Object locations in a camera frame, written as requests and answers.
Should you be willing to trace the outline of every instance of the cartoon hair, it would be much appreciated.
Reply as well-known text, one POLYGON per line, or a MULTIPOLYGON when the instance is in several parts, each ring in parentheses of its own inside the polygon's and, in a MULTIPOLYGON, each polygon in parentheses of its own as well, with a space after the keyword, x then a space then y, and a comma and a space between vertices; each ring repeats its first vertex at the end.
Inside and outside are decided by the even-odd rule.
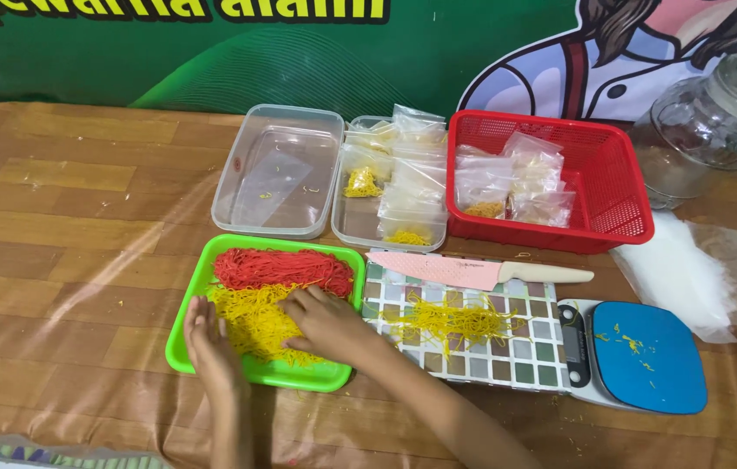
MULTIPOLYGON (((580 0, 582 29, 579 33, 586 40, 594 39, 600 50, 594 67, 605 65, 620 56, 632 39, 635 29, 643 24, 661 1, 580 0)), ((704 38, 704 42, 693 53, 691 64, 696 69, 704 70, 713 57, 736 49, 737 8, 704 38)))

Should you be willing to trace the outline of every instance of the green tray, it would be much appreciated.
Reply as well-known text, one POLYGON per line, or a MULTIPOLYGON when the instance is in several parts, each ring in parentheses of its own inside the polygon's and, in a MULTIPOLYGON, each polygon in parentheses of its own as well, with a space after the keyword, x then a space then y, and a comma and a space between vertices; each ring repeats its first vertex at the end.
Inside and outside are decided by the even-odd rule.
MULTIPOLYGON (((333 254, 340 261, 345 261, 354 270, 354 290, 349 301, 354 310, 360 309, 363 301, 363 285, 365 284, 366 265, 363 256, 357 251, 348 248, 324 246, 320 244, 300 243, 297 241, 273 240, 257 238, 239 234, 221 234, 212 238, 203 247, 201 259, 197 261, 195 273, 186 289, 183 303, 177 311, 177 319, 172 327, 172 334, 165 343, 165 359, 175 370, 183 373, 194 373, 192 362, 186 351, 186 341, 183 339, 183 318, 186 317, 186 306, 193 295, 206 294, 207 286, 217 282, 212 262, 218 254, 230 248, 255 248, 258 250, 273 249, 276 251, 296 252, 299 250, 314 250, 326 254, 333 254)), ((339 389, 351 376, 351 367, 323 361, 311 367, 289 366, 284 360, 273 360, 261 363, 248 355, 241 357, 244 375, 252 383, 270 386, 289 387, 301 390, 315 390, 316 392, 331 392, 339 389)))

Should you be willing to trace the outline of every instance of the pink knife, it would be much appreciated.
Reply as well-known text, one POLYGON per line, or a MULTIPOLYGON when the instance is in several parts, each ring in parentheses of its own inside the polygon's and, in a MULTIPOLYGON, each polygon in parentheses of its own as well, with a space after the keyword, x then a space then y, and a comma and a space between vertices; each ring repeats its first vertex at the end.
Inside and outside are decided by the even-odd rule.
POLYGON ((510 279, 526 282, 574 284, 594 278, 591 271, 528 262, 488 262, 437 255, 370 252, 368 259, 386 269, 425 281, 492 291, 510 279))

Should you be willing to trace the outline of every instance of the clear plastic container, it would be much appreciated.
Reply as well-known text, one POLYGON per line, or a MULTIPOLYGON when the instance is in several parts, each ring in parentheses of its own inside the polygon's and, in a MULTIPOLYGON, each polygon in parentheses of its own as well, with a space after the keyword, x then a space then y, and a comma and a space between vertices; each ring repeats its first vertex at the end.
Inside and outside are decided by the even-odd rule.
MULTIPOLYGON (((392 122, 390 117, 360 116, 351 122, 352 126, 363 125, 371 127, 380 121, 392 122)), ((441 247, 446 239, 446 224, 440 229, 440 236, 435 244, 429 246, 415 246, 412 244, 388 243, 377 234, 380 218, 377 209, 380 208, 379 197, 345 197, 343 189, 348 183, 348 175, 340 174, 337 169, 336 188, 333 193, 333 209, 331 212, 331 228, 334 235, 343 243, 358 248, 383 248, 387 250, 402 250, 416 252, 431 252, 441 247)))
POLYGON ((344 131, 335 112, 276 104, 250 109, 212 201, 215 225, 289 240, 321 235, 344 131))

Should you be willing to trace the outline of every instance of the table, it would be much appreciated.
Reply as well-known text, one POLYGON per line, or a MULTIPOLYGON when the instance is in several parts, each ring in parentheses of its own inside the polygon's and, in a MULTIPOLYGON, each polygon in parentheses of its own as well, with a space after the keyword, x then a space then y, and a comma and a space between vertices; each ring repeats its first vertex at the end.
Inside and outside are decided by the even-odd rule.
MULTIPOLYGON (((204 466, 207 403, 165 363, 209 207, 242 116, 0 102, 0 435, 104 446, 204 466)), ((737 229, 737 175, 679 216, 737 229)), ((341 245, 330 229, 317 240, 341 245)), ((636 301, 607 254, 450 239, 445 254, 589 268, 559 297, 636 301)), ((709 403, 654 416, 570 397, 456 388, 550 467, 737 467, 737 344, 699 342, 709 403)), ((458 462, 357 374, 329 395, 254 387, 261 465, 437 467, 458 462)))

